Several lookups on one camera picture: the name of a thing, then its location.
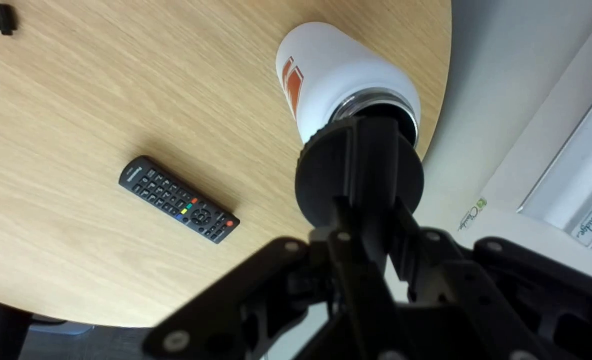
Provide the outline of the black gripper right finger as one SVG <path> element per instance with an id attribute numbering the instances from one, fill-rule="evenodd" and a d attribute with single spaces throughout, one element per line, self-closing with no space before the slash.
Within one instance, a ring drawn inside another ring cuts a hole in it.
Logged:
<path id="1" fill-rule="evenodd" d="M 471 248 L 392 212 L 413 360 L 592 360 L 592 277 L 498 237 Z"/>

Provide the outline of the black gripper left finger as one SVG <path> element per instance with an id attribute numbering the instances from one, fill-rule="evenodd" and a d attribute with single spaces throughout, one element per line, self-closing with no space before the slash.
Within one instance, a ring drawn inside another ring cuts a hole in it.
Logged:
<path id="1" fill-rule="evenodd" d="M 273 239 L 156 324 L 141 353 L 150 360 L 259 360 L 309 306 L 338 298 L 331 277 L 325 241 Z"/>

